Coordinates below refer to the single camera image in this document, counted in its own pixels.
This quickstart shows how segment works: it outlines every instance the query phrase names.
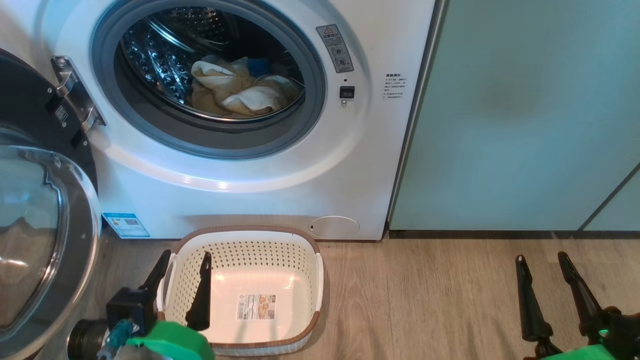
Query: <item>white laundry basket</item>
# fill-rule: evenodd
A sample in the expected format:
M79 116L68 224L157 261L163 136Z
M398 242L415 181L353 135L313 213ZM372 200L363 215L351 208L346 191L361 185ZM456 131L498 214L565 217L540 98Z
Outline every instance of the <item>white laundry basket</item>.
M157 306L166 320L186 325L206 251L212 256L211 316L200 333L214 353L270 356L301 349L322 308L323 260L313 238L275 226L214 227L187 235L158 287Z

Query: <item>white washing machine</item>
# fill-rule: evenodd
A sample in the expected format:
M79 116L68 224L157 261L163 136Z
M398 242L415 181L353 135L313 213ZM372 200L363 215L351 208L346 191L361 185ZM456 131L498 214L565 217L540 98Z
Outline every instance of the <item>white washing machine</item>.
M64 83L121 237L277 224L379 240L433 3L0 0L0 48ZM196 106L207 55L297 92L249 115Z

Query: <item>light blue cabinet panel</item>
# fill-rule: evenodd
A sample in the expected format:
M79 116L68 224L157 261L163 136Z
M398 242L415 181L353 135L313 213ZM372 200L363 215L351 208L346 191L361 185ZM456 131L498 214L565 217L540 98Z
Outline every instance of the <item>light blue cabinet panel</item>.
M640 1L451 0L391 229L576 230L640 161Z
M640 231L640 172L611 199L586 230Z

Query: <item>metal hinge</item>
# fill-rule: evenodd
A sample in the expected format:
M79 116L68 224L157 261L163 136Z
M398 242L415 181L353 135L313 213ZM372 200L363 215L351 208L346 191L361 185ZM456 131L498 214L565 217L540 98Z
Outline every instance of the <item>metal hinge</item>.
M60 82L57 87L58 95L69 102L82 122L84 132L87 133L96 124L106 126L104 117L84 87L71 59L68 56L54 56L51 59L51 64Z

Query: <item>basket rim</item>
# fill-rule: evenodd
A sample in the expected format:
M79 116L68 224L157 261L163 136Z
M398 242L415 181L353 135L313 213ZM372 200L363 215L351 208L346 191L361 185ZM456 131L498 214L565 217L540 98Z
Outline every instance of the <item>basket rim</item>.
M226 225L226 226L214 226L214 227L204 227L202 229L193 231L192 233L185 236L173 249L174 254L178 254L180 250L193 238L211 233L228 233L232 231L271 231L274 233L288 233L298 235L301 238L307 240L309 245L313 248L316 254L320 254L320 249L316 243L316 241L306 233L305 231L301 231L299 229L295 229L293 227L286 226L276 226L276 225ZM281 347L286 345L291 345L297 343L307 337L311 331L316 327L318 323L318 319L320 319L320 311L315 311L311 321L307 325L307 327L302 330L298 335L293 336L292 338L282 339L282 340L273 340L273 341L263 341L260 343L209 343L212 348L227 348L227 349L249 349L249 348L268 348L268 347Z

